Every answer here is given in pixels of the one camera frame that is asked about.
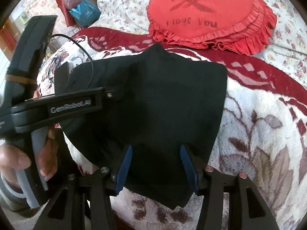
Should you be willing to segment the person left hand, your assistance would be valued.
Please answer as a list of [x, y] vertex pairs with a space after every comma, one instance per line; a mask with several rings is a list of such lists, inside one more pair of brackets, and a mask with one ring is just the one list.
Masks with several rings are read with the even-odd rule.
[[[40, 174], [46, 181], [51, 179], [57, 172], [57, 151], [58, 143], [55, 140], [55, 127], [51, 126], [45, 145], [36, 157], [40, 167]], [[7, 143], [1, 145], [1, 175], [13, 190], [21, 191], [15, 170], [23, 170], [30, 167], [30, 165], [30, 158], [19, 148]]]

